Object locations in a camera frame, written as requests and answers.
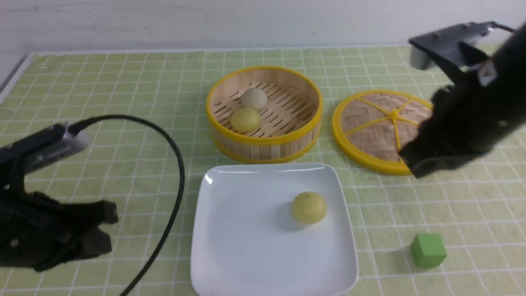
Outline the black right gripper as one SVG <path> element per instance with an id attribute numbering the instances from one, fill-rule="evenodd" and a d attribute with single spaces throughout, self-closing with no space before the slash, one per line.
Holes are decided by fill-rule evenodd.
<path id="1" fill-rule="evenodd" d="M 479 159 L 525 124 L 525 26 L 514 33 L 494 29 L 475 46 L 488 59 L 462 66 L 464 80 L 434 92 L 431 116 L 399 151 L 416 178 Z"/>

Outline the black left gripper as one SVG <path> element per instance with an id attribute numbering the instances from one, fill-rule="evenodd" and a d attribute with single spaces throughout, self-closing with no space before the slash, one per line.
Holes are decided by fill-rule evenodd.
<path id="1" fill-rule="evenodd" d="M 2 191 L 1 267 L 43 272 L 111 253 L 107 233 L 95 228 L 78 238 L 78 222 L 116 224 L 117 206 L 106 200 L 64 204 L 39 192 Z"/>

